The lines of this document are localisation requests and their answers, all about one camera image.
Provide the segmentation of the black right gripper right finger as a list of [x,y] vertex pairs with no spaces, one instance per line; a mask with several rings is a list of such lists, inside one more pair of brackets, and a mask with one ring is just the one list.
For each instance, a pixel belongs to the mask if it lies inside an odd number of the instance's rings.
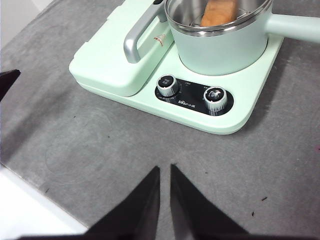
[[248,234],[174,164],[170,166],[170,210],[177,240],[226,240]]

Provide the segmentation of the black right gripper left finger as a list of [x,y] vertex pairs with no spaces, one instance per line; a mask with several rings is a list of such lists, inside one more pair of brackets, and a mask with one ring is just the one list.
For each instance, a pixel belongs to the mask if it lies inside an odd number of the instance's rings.
[[114,209],[84,234],[90,240],[154,240],[160,212],[160,168],[155,166]]

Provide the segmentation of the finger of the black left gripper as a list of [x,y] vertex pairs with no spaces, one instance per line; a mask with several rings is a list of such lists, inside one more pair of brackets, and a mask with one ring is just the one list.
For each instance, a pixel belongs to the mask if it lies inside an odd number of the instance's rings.
[[18,69],[0,73],[0,101],[4,98],[20,75],[21,72]]

